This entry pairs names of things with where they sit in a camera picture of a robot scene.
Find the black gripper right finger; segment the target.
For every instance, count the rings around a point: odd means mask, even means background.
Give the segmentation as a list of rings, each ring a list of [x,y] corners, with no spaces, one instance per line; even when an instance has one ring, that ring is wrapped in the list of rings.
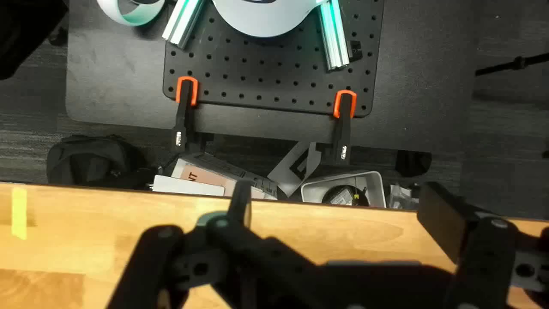
[[[428,183],[417,221],[457,267],[445,309],[505,309],[515,263],[517,229]]]

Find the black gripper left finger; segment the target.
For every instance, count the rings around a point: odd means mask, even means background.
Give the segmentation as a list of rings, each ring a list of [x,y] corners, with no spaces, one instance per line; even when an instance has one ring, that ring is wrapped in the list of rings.
[[[225,282],[230,260],[213,231],[249,224],[251,197],[251,184],[241,181],[229,210],[201,215],[189,234],[177,226],[145,231],[107,309],[182,309],[191,289]]]

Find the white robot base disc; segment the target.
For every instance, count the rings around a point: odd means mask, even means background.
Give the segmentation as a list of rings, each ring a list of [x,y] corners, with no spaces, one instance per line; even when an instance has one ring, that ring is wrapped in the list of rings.
[[[290,33],[328,0],[213,0],[222,20],[253,39]]]

